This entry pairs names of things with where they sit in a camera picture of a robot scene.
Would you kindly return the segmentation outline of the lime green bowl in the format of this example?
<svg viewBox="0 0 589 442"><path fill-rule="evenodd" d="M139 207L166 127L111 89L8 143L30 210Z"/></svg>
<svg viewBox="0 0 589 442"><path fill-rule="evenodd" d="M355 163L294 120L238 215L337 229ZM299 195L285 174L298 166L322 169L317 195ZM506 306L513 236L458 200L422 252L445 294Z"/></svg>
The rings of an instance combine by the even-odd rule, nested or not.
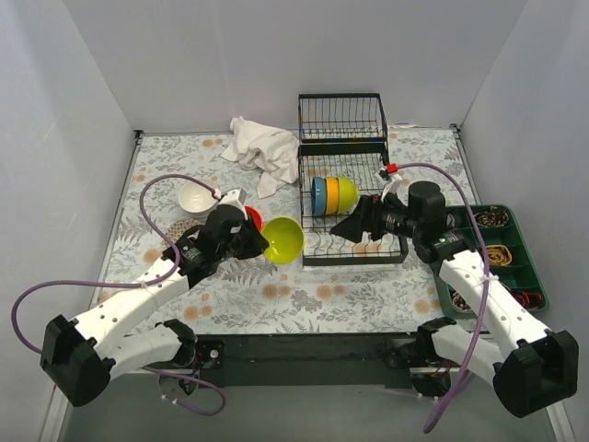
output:
<svg viewBox="0 0 589 442"><path fill-rule="evenodd" d="M339 184L339 206L338 213L344 214L349 212L357 204L359 191L357 186L348 178L338 177Z"/></svg>
<svg viewBox="0 0 589 442"><path fill-rule="evenodd" d="M261 235L269 243L264 257L277 265L293 262L304 247L304 231L299 223L290 217L281 216L269 221L263 227Z"/></svg>

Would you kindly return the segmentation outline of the yellow orange bowl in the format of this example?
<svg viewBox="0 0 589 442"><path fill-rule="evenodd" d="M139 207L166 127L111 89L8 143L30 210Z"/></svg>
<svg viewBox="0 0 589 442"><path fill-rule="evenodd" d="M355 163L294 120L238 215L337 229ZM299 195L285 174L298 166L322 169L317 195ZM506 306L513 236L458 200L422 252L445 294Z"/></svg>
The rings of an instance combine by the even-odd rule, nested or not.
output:
<svg viewBox="0 0 589 442"><path fill-rule="evenodd" d="M339 212L340 184L337 178L326 177L326 211L325 215L334 215Z"/></svg>

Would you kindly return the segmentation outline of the blue bowl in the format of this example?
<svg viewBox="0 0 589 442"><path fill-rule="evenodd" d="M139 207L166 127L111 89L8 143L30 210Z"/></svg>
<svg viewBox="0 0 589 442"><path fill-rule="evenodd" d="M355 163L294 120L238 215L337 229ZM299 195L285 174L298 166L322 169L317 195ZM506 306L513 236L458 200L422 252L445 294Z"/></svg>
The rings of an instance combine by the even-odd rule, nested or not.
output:
<svg viewBox="0 0 589 442"><path fill-rule="evenodd" d="M311 184L312 216L323 216L327 209L327 182L322 177L314 177Z"/></svg>

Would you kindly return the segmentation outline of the white ceramic bowl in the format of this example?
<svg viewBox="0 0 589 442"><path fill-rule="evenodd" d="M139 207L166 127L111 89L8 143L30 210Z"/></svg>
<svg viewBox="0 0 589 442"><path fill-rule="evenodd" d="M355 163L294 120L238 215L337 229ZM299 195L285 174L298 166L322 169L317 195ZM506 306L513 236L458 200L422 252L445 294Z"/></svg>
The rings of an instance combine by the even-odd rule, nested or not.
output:
<svg viewBox="0 0 589 442"><path fill-rule="evenodd" d="M193 212L214 209L217 205L217 200L207 188L191 181L180 188L178 201L182 210Z"/></svg>
<svg viewBox="0 0 589 442"><path fill-rule="evenodd" d="M192 219L205 219L212 211L212 208L197 212L183 209L184 214Z"/></svg>

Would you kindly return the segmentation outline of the dark patterned bowl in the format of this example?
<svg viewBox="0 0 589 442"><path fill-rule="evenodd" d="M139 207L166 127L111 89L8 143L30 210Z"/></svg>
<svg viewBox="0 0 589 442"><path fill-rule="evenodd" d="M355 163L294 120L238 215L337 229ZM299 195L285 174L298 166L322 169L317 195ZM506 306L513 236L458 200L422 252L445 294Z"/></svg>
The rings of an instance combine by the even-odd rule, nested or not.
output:
<svg viewBox="0 0 589 442"><path fill-rule="evenodd" d="M195 234L202 226L196 219L187 218L173 223L166 231L167 237L172 242L177 242L183 236Z"/></svg>

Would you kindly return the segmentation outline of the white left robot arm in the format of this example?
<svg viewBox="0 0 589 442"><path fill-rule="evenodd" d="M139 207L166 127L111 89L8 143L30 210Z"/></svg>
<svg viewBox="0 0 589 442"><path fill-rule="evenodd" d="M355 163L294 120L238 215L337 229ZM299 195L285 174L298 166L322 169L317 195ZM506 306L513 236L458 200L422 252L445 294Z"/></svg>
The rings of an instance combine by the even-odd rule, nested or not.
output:
<svg viewBox="0 0 589 442"><path fill-rule="evenodd" d="M123 290L76 318L59 315L45 329L40 366L75 407L102 393L111 380L137 368L169 362L191 366L197 337L179 320L154 329L132 329L168 301L213 275L227 259L260 256L269 246L241 203L218 204L195 236L183 236L167 249L146 276L172 275L155 285Z"/></svg>

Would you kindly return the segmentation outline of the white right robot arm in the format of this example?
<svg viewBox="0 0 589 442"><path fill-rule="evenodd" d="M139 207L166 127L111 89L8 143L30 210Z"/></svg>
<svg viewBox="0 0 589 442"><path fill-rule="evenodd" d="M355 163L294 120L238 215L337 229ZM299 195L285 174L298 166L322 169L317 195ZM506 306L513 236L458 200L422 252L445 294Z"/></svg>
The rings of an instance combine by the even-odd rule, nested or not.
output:
<svg viewBox="0 0 589 442"><path fill-rule="evenodd" d="M493 337L492 342L482 341L449 318L425 322L416 339L417 356L425 365L458 362L461 378L471 373L485 380L516 417L576 393L577 341L528 313L491 272L482 247L448 226L445 197L437 184L411 184L405 204L393 191L364 195L331 232L354 243L363 234L410 238L418 258L477 312L476 331L486 329Z"/></svg>

